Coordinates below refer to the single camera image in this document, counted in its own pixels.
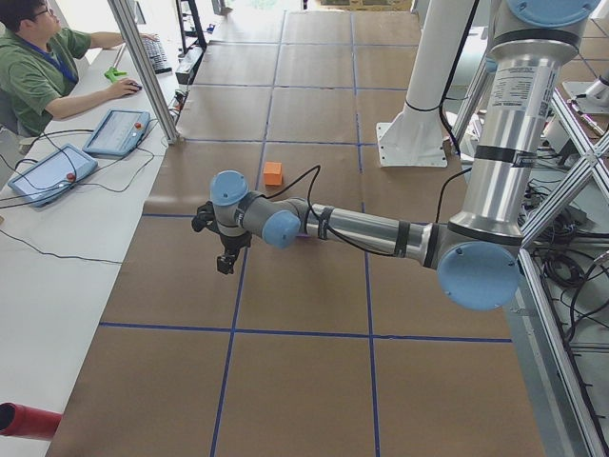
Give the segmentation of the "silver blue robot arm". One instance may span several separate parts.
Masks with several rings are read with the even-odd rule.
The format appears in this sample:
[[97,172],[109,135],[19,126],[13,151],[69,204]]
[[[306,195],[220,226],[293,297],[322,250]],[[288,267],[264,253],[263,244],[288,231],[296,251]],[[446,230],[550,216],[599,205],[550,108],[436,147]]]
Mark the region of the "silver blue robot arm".
[[490,57],[497,69],[462,210],[444,224],[387,219],[305,198],[274,200],[226,170],[192,221],[220,236],[217,268],[233,271],[253,236],[277,248],[300,234],[371,253],[411,258],[437,272],[442,291],[464,308],[509,303],[519,286],[521,201],[560,69],[574,58],[593,1],[503,1],[493,19]]

